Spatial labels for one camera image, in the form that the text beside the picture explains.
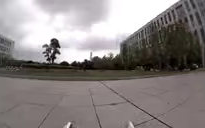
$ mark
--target pavement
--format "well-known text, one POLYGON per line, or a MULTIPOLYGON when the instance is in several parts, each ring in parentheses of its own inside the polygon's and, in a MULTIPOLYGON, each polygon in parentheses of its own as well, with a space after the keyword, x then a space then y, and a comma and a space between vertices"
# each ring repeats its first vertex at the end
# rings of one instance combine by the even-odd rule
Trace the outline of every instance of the pavement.
POLYGON ((119 81, 0 77, 0 128, 205 128, 205 72, 119 81))

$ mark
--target hedge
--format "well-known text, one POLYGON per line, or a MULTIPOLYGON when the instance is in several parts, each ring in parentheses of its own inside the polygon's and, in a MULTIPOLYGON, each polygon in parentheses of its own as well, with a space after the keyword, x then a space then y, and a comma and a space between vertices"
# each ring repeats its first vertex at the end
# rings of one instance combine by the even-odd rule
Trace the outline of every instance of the hedge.
POLYGON ((33 69, 76 69, 76 67, 72 67, 72 66, 47 65, 47 64, 22 64, 22 68, 33 68, 33 69))

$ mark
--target overcast sky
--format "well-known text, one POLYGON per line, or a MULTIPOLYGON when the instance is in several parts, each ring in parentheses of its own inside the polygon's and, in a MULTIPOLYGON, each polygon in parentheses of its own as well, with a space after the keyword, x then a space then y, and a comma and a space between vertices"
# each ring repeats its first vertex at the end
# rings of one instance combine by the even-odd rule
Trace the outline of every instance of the overcast sky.
POLYGON ((178 0, 0 0, 0 33, 14 57, 44 60, 42 45, 57 38, 58 62, 118 53, 121 40, 178 0))

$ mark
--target white object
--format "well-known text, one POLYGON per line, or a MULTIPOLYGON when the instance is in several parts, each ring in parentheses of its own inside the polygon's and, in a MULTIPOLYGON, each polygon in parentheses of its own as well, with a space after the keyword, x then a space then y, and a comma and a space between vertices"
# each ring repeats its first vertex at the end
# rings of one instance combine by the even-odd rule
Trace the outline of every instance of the white object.
POLYGON ((127 128, 135 128, 133 123, 131 121, 128 122, 128 127, 127 128))

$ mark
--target lawn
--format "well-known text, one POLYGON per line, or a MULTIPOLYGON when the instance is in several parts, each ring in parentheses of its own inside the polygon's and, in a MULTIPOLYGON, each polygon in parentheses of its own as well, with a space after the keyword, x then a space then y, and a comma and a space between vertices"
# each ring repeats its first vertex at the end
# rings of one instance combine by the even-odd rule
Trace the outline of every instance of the lawn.
POLYGON ((0 76, 42 80, 119 80, 172 75, 179 72, 125 71, 125 70, 0 70, 0 76))

